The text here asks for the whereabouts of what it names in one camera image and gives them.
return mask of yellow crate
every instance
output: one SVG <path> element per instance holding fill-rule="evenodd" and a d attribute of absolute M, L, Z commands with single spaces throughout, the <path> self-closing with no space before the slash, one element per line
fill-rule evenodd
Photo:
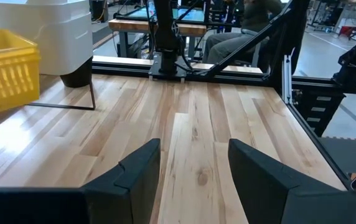
<path fill-rule="evenodd" d="M 0 111 L 39 99 L 37 44 L 0 29 Z"/>

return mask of workbench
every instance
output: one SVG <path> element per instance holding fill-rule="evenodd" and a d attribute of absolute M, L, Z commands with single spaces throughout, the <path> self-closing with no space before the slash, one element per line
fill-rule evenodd
<path fill-rule="evenodd" d="M 183 14 L 186 9 L 173 9 L 174 17 L 178 18 Z M 149 33 L 149 23 L 146 14 L 146 9 L 140 8 L 124 16 L 126 19 L 113 19 L 109 21 L 109 27 L 113 31 L 119 32 L 120 46 L 121 46 L 121 57 L 127 57 L 127 46 L 128 46 L 128 32 L 135 33 Z M 204 20 L 204 13 L 201 10 L 192 10 L 188 15 L 183 18 L 183 21 L 195 21 L 202 22 Z M 196 37 L 203 36 L 207 28 L 203 25 L 195 24 L 178 24 L 180 34 L 189 37 L 189 49 L 188 56 L 193 58 L 195 55 L 195 39 Z"/>
<path fill-rule="evenodd" d="M 258 68 L 225 70 L 260 73 Z M 41 86 L 42 102 L 91 105 L 88 87 L 65 88 L 53 76 L 41 76 Z M 93 86 L 95 111 L 24 106 L 0 118 L 0 186 L 79 187 L 160 138 L 151 223 L 246 223 L 227 157 L 228 140 L 237 138 L 345 190 L 273 88 L 108 75 L 94 75 Z"/>

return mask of person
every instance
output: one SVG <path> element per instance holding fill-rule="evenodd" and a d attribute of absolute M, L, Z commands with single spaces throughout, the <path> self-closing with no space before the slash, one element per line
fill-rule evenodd
<path fill-rule="evenodd" d="M 242 32 L 227 32 L 208 37 L 205 43 L 203 63 L 215 64 L 223 60 L 269 24 L 268 12 L 275 17 L 283 9 L 280 0 L 244 0 L 244 5 L 245 11 L 241 23 Z M 254 50 L 255 48 L 252 48 L 248 52 L 251 53 Z"/>

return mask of black stand leg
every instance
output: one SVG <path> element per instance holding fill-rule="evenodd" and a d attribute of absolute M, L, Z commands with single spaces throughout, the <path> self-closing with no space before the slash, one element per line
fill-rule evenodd
<path fill-rule="evenodd" d="M 70 106 L 70 105 L 55 105 L 55 104 L 49 104 L 49 103 L 29 103 L 29 104 L 27 104 L 27 106 L 43 106 L 43 107 L 49 107 L 49 108 L 62 108 L 62 109 L 92 110 L 92 111 L 94 111 L 96 109 L 96 104 L 95 104 L 95 95 L 93 93 L 92 82 L 90 83 L 90 93 L 91 93 L 92 107 Z"/>

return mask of white bin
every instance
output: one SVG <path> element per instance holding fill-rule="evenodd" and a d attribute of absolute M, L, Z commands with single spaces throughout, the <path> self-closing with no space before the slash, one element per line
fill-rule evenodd
<path fill-rule="evenodd" d="M 0 0 L 0 28 L 38 44 L 41 74 L 72 73 L 93 56 L 88 0 Z"/>

